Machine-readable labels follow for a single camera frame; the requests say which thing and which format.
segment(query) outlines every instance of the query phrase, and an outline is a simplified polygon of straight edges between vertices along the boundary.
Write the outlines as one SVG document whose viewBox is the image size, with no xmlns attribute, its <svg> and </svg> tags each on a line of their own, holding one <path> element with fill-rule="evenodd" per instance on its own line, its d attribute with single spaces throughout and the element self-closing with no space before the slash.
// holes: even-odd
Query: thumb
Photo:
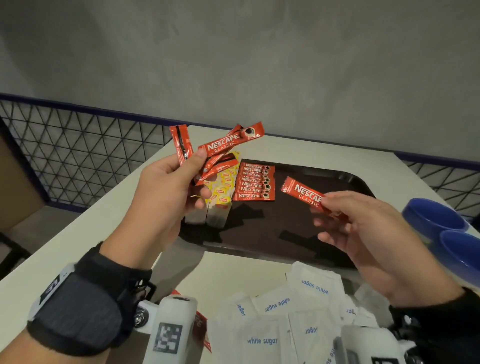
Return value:
<svg viewBox="0 0 480 364">
<path fill-rule="evenodd" d="M 328 197 L 322 198 L 322 205 L 335 212 L 343 212 L 348 215 L 351 222 L 357 221 L 364 215 L 368 206 L 365 202 L 359 201 L 353 197 Z"/>
<path fill-rule="evenodd" d="M 174 174 L 179 182 L 188 186 L 190 181 L 199 173 L 207 159 L 207 151 L 205 149 L 197 150 L 194 155 L 188 158 Z"/>
</svg>

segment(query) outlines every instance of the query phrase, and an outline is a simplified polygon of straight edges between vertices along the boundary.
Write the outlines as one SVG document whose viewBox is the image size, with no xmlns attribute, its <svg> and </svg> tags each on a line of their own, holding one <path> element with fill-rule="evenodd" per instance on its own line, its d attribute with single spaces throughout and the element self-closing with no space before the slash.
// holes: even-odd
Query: hand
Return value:
<svg viewBox="0 0 480 364">
<path fill-rule="evenodd" d="M 351 222 L 319 215 L 313 223 L 326 231 L 318 239 L 347 253 L 362 277 L 392 306 L 430 306 L 463 294 L 402 215 L 386 202 L 343 191 L 326 194 L 322 205 L 345 213 Z"/>
<path fill-rule="evenodd" d="M 125 218 L 100 252 L 119 264 L 150 269 L 178 236 L 184 216 L 210 198 L 208 188 L 191 183 L 205 160 L 200 149 L 181 167 L 177 155 L 145 167 Z"/>
</svg>

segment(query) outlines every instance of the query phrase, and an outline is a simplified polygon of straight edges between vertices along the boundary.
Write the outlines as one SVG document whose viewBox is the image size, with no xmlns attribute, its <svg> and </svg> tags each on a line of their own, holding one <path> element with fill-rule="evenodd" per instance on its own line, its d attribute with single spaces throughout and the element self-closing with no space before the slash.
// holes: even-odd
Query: black sleeve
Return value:
<svg viewBox="0 0 480 364">
<path fill-rule="evenodd" d="M 390 307 L 394 334 L 414 341 L 425 364 L 480 363 L 480 297 L 464 289 L 461 297 L 437 306 Z"/>
</svg>

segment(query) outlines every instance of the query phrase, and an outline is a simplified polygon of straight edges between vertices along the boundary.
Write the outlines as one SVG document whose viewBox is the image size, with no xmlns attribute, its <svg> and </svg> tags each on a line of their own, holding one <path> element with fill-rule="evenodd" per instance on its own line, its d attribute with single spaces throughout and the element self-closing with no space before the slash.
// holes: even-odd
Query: brown serving tray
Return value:
<svg viewBox="0 0 480 364">
<path fill-rule="evenodd" d="M 223 229 L 182 222 L 183 240 L 206 245 L 209 251 L 219 253 L 354 268 L 345 253 L 317 239 L 322 230 L 313 225 L 308 204 L 280 189 L 290 176 L 324 194 L 350 190 L 375 197 L 363 180 L 336 170 L 250 159 L 243 162 L 275 166 L 275 201 L 233 202 Z"/>
</svg>

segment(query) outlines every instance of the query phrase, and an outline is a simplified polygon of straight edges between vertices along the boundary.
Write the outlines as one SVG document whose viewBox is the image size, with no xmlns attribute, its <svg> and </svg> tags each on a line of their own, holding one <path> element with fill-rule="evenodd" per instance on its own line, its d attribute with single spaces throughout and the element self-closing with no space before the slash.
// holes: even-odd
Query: table top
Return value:
<svg viewBox="0 0 480 364">
<path fill-rule="evenodd" d="M 194 147 L 218 139 L 225 130 L 190 126 Z M 374 195 L 401 211 L 414 197 L 446 202 L 412 172 L 393 153 L 336 146 L 273 136 L 242 144 L 236 148 L 243 158 L 340 170 L 360 177 Z M 0 281 L 0 351 L 25 327 L 32 302 L 58 273 L 76 262 L 91 247 L 106 239 L 122 220 L 133 198 L 140 172 L 155 160 L 175 153 L 168 143 L 100 201 L 84 212 L 62 232 Z M 470 228 L 470 234 L 480 234 Z M 169 264 L 168 254 L 181 255 L 186 266 Z M 207 318 L 215 312 L 215 302 L 235 292 L 258 295 L 281 285 L 290 264 L 245 258 L 205 251 L 204 248 L 177 242 L 164 252 L 154 267 L 152 281 L 178 281 L 182 294 L 197 298 L 199 311 Z M 210 355 L 204 351 L 202 363 Z"/>
</svg>

